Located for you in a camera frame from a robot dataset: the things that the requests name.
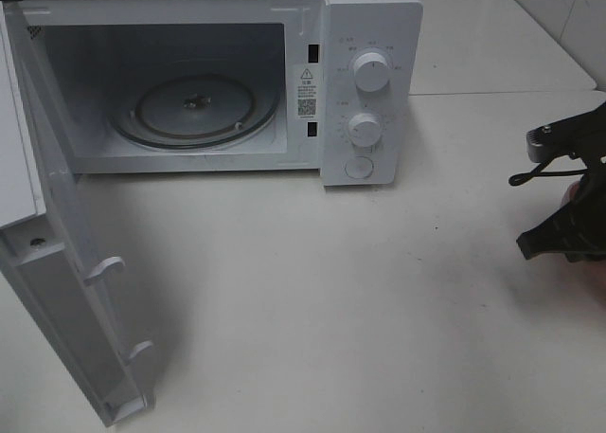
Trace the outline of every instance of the microwave oven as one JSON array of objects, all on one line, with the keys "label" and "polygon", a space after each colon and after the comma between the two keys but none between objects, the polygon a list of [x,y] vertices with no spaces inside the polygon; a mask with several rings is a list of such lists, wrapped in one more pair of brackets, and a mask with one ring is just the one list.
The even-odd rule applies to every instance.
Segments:
[{"label": "microwave oven", "polygon": [[0,268],[106,424],[153,401],[80,174],[319,170],[386,184],[419,0],[0,0]]}]

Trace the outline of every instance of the control panel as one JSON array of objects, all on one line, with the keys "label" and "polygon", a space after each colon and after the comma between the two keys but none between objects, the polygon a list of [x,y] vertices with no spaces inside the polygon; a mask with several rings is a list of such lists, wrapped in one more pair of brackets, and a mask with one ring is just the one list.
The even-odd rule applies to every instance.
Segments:
[{"label": "control panel", "polygon": [[419,3],[330,6],[325,185],[393,182],[421,14]]}]

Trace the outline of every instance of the warning label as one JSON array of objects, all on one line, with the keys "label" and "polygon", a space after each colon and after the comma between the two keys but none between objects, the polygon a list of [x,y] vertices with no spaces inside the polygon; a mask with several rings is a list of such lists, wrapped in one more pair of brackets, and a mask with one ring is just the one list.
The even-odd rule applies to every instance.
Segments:
[{"label": "warning label", "polygon": [[317,64],[295,65],[293,71],[296,116],[315,119],[318,115],[321,70]]}]

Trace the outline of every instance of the microwave door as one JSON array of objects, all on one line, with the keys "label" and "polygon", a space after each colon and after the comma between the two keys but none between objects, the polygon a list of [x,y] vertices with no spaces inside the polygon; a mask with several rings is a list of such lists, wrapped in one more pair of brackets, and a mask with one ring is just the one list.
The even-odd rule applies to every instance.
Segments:
[{"label": "microwave door", "polygon": [[110,425],[152,404],[152,343],[128,336],[112,301],[124,262],[98,257],[54,132],[37,30],[18,3],[0,3],[0,269]]}]

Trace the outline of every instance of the control knob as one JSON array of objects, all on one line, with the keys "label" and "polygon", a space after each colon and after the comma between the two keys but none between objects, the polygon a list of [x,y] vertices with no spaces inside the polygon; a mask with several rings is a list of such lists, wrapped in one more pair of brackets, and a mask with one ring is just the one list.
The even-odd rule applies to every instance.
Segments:
[{"label": "control knob", "polygon": [[364,92],[379,92],[389,84],[391,65],[379,50],[366,51],[353,60],[353,78]]},{"label": "control knob", "polygon": [[379,118],[374,114],[358,114],[348,124],[349,139],[358,147],[374,146],[381,139],[382,132]]}]

